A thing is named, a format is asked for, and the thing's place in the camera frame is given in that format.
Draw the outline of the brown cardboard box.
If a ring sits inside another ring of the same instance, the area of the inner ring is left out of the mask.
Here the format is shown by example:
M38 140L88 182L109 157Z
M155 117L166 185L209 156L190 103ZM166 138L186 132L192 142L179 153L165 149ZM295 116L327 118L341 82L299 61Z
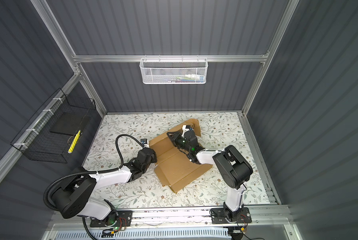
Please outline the brown cardboard box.
M174 193L178 193L213 167L210 164L192 163L173 146L166 132L150 140L149 147L157 155L154 172L161 184L169 186Z

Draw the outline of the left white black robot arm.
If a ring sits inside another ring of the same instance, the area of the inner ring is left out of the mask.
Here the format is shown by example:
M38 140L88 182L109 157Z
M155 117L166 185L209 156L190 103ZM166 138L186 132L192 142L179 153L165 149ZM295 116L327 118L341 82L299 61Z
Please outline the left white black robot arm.
M108 200L97 200L92 193L115 184L130 183L146 173L150 164L157 162L155 151L149 148L148 140L137 143L142 147L135 158L128 163L121 159L119 167L103 171L87 171L77 168L72 174L51 183L43 194L45 205L61 213L63 218L78 216L94 218L107 227L120 223L116 208Z

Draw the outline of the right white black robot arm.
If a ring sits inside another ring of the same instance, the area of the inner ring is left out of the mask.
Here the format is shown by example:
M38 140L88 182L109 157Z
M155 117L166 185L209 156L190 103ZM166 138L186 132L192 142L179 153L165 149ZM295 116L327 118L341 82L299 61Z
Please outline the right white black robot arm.
M211 209L210 214L216 220L223 216L229 223L242 221L251 223L251 216L244 207L242 197L247 190L245 183L250 180L253 168L241 155L237 148L229 145L222 150L208 150L198 143L194 129L189 125L176 132L168 132L167 136L174 147L184 153L190 162L198 165L217 166L223 180L228 186L227 198L223 204L223 213L218 214Z

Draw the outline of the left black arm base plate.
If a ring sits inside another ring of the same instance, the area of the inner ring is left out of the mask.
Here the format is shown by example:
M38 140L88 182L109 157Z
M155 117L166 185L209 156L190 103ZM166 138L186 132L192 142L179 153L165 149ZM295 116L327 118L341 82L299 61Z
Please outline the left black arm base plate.
M129 227L132 220L133 211L112 211L103 220L91 218L91 228L122 228Z

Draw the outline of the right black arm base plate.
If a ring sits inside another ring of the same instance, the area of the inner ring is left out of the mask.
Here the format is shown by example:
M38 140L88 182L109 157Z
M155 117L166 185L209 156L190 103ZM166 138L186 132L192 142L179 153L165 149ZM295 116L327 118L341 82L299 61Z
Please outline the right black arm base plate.
M250 224L251 214L248 208L240 208L231 212L228 208L212 208L210 215L213 224Z

